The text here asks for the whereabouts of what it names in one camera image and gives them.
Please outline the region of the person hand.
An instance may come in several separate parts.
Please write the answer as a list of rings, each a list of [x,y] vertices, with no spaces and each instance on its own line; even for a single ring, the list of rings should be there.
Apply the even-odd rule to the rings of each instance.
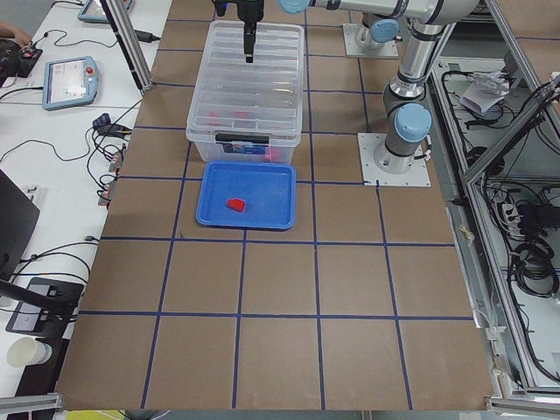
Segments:
[[[32,42],[32,37],[18,26],[0,21],[0,37],[2,39],[12,39],[20,46],[28,46]]]

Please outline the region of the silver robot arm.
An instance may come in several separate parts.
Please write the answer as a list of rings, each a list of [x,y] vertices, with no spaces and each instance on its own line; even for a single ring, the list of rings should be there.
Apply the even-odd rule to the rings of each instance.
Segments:
[[[374,162],[382,171],[404,174],[415,159],[419,144],[428,136],[431,113],[419,103],[434,60],[441,53],[447,32],[468,16],[476,1],[280,1],[281,9],[298,14],[310,7],[329,11],[357,11],[381,21],[411,18],[409,40],[398,67],[383,93],[389,123],[384,143],[374,151]]]

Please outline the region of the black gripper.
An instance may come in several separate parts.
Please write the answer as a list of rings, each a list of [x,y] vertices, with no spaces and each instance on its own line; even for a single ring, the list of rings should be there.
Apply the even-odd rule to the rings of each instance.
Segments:
[[[263,20],[263,0],[213,0],[216,15],[224,17],[229,4],[236,6],[237,17],[244,22],[243,27],[243,53],[247,63],[254,61],[256,43],[256,24]]]

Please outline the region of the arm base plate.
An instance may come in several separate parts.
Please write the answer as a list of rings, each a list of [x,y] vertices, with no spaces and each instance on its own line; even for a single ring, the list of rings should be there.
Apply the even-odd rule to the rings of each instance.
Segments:
[[[362,24],[343,24],[346,56],[354,58],[373,58],[396,60],[397,45],[394,40],[379,43],[371,38],[369,29]]]
[[[359,133],[360,165],[365,186],[431,187],[427,162],[431,158],[431,139],[427,148],[421,142],[408,157],[391,154],[384,133]]]

